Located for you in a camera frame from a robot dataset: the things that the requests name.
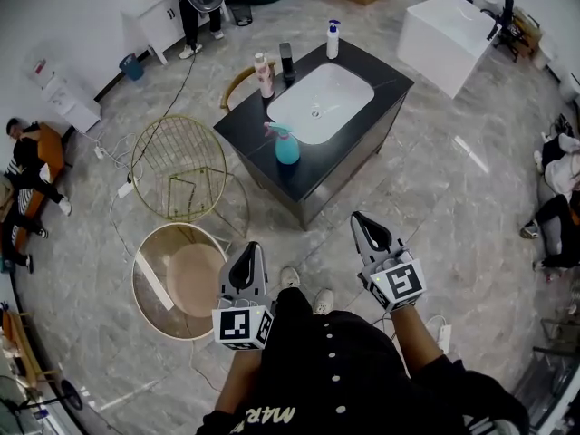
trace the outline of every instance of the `black countertop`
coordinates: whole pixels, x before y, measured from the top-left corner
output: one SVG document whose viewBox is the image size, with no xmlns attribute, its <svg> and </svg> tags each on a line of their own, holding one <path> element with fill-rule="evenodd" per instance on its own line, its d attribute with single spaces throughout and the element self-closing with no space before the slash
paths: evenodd
<svg viewBox="0 0 580 435">
<path fill-rule="evenodd" d="M 280 163 L 276 159 L 276 138 L 265 137 L 264 121 L 271 121 L 266 112 L 268 104 L 293 85 L 286 85 L 282 73 L 275 77 L 275 94 L 271 98 L 263 99 L 257 90 L 215 127 L 239 154 L 250 160 L 293 201 L 300 201 L 318 187 L 413 85 L 405 75 L 343 39 L 340 39 L 338 56 L 333 60 L 326 57 L 324 43 L 296 61 L 294 83 L 324 63 L 336 63 L 357 74 L 372 86 L 374 98 L 325 143 L 306 145 L 300 142 L 300 160 L 295 164 Z"/>
</svg>

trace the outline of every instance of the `blue spray bottle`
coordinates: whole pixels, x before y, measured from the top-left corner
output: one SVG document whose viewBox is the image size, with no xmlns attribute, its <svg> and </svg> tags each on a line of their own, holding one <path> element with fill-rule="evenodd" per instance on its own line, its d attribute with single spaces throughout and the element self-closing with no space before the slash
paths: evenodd
<svg viewBox="0 0 580 435">
<path fill-rule="evenodd" d="M 292 129 L 284 124 L 265 122 L 266 136 L 276 134 L 275 156 L 282 164 L 294 164 L 300 159 L 298 140 L 292 135 Z"/>
</svg>

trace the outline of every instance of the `sneaker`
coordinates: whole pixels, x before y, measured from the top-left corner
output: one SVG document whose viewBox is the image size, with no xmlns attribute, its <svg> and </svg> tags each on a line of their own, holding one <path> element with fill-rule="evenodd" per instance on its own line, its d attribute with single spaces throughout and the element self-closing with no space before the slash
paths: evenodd
<svg viewBox="0 0 580 435">
<path fill-rule="evenodd" d="M 183 52 L 181 52 L 179 54 L 179 58 L 181 58 L 182 60 L 187 60 L 190 56 L 193 55 L 193 53 L 199 53 L 199 52 L 201 52 L 201 48 L 202 48 L 201 43 L 197 43 L 196 44 L 196 49 L 195 50 L 193 48 L 191 48 L 189 45 L 186 44 L 186 46 L 183 47 Z"/>
<path fill-rule="evenodd" d="M 328 314 L 333 310 L 334 293 L 325 288 L 320 291 L 314 301 L 314 314 Z"/>
<path fill-rule="evenodd" d="M 300 286 L 300 276 L 293 267 L 286 266 L 280 271 L 280 283 L 282 288 L 292 288 Z"/>
<path fill-rule="evenodd" d="M 540 229 L 537 226 L 535 219 L 529 221 L 522 229 L 519 231 L 519 235 L 522 238 L 538 238 L 540 236 Z"/>
<path fill-rule="evenodd" d="M 536 163 L 537 172 L 544 174 L 544 166 L 542 166 L 542 153 L 538 150 L 534 151 L 534 162 Z"/>
<path fill-rule="evenodd" d="M 214 39 L 216 39 L 216 40 L 224 38 L 224 33 L 222 32 L 221 29 L 219 31 L 215 31 L 214 33 L 211 33 L 211 34 L 214 36 Z"/>
<path fill-rule="evenodd" d="M 69 199 L 67 197 L 64 197 L 60 201 L 60 203 L 58 204 L 58 206 L 63 211 L 63 213 L 64 213 L 65 216 L 70 216 L 71 215 L 71 211 L 73 210 L 73 208 L 71 207 L 71 202 L 69 201 Z"/>
<path fill-rule="evenodd" d="M 28 274 L 34 273 L 34 263 L 33 263 L 33 256 L 28 255 L 26 257 L 26 268 L 28 269 Z"/>
</svg>

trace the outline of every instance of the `door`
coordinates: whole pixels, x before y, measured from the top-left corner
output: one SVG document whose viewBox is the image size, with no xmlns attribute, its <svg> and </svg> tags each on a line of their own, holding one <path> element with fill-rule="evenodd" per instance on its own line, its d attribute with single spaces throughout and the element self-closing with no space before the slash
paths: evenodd
<svg viewBox="0 0 580 435">
<path fill-rule="evenodd" d="M 150 45 L 163 52 L 180 40 L 183 33 L 178 0 L 162 0 L 140 18 Z"/>
</svg>

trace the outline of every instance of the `blue trash can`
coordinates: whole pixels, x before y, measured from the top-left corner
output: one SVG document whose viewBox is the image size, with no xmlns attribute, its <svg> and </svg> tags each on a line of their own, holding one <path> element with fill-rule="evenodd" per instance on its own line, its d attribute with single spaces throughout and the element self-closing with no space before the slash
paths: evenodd
<svg viewBox="0 0 580 435">
<path fill-rule="evenodd" d="M 135 53 L 125 56 L 123 61 L 119 63 L 119 68 L 132 81 L 137 81 L 143 75 L 143 68 L 139 64 L 139 60 L 137 59 L 137 56 L 135 56 Z"/>
</svg>

